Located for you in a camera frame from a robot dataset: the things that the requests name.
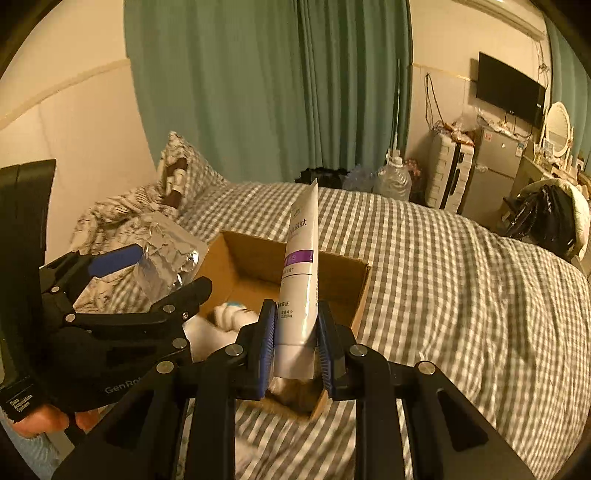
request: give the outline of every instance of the curtain fold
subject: curtain fold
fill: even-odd
[[[233,181],[379,167],[408,131],[407,0],[125,1],[150,151],[183,134]]]
[[[585,172],[591,173],[591,79],[556,25],[545,20],[552,52],[552,103],[566,107],[574,127],[571,153],[574,158],[582,155]]]

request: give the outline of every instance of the white wall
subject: white wall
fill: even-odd
[[[0,168],[55,158],[46,260],[94,202],[154,181],[125,56],[123,0],[63,0],[0,79]]]
[[[542,18],[535,7],[521,0]],[[410,0],[413,28],[413,92],[406,155],[423,161],[430,145],[425,121],[424,78],[430,73],[444,120],[452,123],[474,105],[494,118],[505,112],[475,98],[478,57],[482,51],[538,80],[538,58],[534,40],[482,11],[453,0]],[[551,67],[550,45],[542,41],[545,63]],[[545,83],[540,76],[539,82]],[[550,84],[546,91],[550,100]],[[529,135],[530,126],[517,120],[516,132]]]

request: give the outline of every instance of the wall-mounted television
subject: wall-mounted television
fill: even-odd
[[[480,52],[476,97],[541,128],[546,89],[526,74]]]

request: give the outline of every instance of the toothpaste tube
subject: toothpaste tube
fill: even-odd
[[[314,378],[319,373],[315,330],[318,315],[316,181],[291,206],[277,310],[273,375],[298,380]]]

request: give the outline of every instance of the human hand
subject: human hand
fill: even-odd
[[[99,422],[99,411],[76,413],[76,424],[88,432]],[[68,415],[53,405],[42,405],[19,422],[10,422],[15,432],[25,438],[35,438],[40,433],[62,432],[70,424]]]

